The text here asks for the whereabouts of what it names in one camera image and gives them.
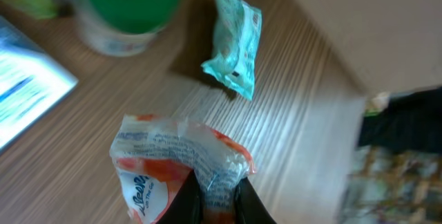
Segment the mint green tissue pack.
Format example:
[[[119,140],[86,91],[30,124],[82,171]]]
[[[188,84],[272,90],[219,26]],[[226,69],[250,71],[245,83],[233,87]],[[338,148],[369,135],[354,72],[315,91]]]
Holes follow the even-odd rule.
[[[202,63],[202,70],[251,100],[262,12],[244,0],[215,0],[215,6],[218,17],[213,31],[212,56]]]

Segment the white cardboard box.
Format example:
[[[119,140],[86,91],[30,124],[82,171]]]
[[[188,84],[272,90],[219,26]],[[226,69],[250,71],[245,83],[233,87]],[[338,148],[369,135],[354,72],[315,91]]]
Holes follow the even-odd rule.
[[[1,150],[69,94],[78,79],[1,18]]]

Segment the green lid spice jar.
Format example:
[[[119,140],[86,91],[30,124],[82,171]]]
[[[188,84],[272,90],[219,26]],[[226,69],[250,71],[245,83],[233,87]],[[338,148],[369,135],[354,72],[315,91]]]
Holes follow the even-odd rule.
[[[72,0],[79,38],[111,57],[144,52],[166,27],[180,0]]]

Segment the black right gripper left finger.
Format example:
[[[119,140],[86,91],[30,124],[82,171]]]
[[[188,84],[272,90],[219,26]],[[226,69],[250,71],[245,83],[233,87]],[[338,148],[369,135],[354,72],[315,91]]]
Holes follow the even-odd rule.
[[[203,193],[192,171],[157,224],[200,224],[203,219]]]

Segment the red white tissue pack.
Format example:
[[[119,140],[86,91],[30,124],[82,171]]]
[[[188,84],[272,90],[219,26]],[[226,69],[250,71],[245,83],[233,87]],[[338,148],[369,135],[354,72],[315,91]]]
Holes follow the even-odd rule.
[[[256,168],[252,155],[230,137],[188,120],[126,115],[110,147],[128,214],[156,223],[193,172],[205,223],[233,223],[234,191]]]

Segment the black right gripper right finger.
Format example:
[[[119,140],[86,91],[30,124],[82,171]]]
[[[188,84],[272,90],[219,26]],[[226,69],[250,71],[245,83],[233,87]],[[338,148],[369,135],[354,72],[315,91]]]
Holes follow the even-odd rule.
[[[235,191],[236,224],[276,224],[248,178]]]

